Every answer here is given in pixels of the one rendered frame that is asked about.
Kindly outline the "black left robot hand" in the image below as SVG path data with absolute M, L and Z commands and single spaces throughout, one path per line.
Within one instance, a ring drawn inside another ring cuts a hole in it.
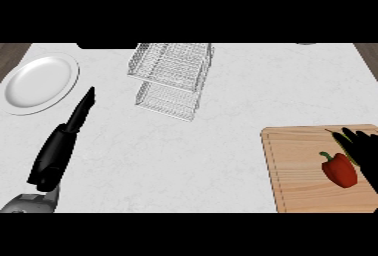
M 95 88 L 90 88 L 68 121 L 55 128 L 39 152 L 27 182 L 40 192 L 50 192 L 62 179 L 70 163 L 77 134 L 95 105 Z

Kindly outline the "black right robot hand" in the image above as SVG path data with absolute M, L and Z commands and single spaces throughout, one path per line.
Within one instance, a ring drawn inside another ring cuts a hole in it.
M 362 131 L 353 132 L 349 128 L 343 128 L 343 132 L 337 132 L 334 137 L 340 140 L 350 156 L 359 163 L 361 172 L 378 194 L 378 135 L 368 135 Z

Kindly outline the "red bell pepper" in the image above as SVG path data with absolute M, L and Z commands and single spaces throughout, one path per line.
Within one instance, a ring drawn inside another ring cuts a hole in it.
M 322 163 L 322 171 L 328 179 L 341 187 L 350 188 L 358 184 L 358 174 L 352 162 L 344 154 L 337 153 L 334 156 L 322 151 L 321 156 L 327 158 Z

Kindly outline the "wooden cutting board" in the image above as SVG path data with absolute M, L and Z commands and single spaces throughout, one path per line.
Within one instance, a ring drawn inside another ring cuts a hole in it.
M 356 167 L 358 184 L 341 188 L 327 178 L 322 163 L 341 153 L 331 132 L 343 125 L 266 127 L 262 130 L 268 170 L 279 213 L 371 213 L 378 208 L 378 194 Z

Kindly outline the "yellow-green vegetable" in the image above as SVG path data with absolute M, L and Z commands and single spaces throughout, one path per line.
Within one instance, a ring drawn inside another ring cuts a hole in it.
M 332 136 L 332 139 L 335 140 L 338 146 L 341 147 L 341 149 L 343 149 L 343 151 L 344 151 L 344 153 L 346 153 L 346 156 L 347 156 L 347 159 L 350 160 L 350 162 L 352 162 L 356 166 L 361 167 L 361 165 L 359 165 L 359 163 L 356 162 L 355 158 L 350 156 L 350 154 L 349 154 L 349 152 L 347 152 L 347 149 L 344 148 L 344 146 L 343 146 L 340 140 L 334 137 L 334 134 L 335 134 L 337 132 L 334 132 L 334 131 L 330 130 L 330 129 L 324 129 L 324 130 L 330 132 L 330 134 L 331 134 L 331 136 Z

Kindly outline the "white oval plate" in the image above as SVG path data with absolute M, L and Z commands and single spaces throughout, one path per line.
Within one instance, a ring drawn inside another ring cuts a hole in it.
M 0 109 L 18 116 L 49 109 L 70 94 L 80 64 L 64 53 L 40 55 L 19 64 L 0 82 Z

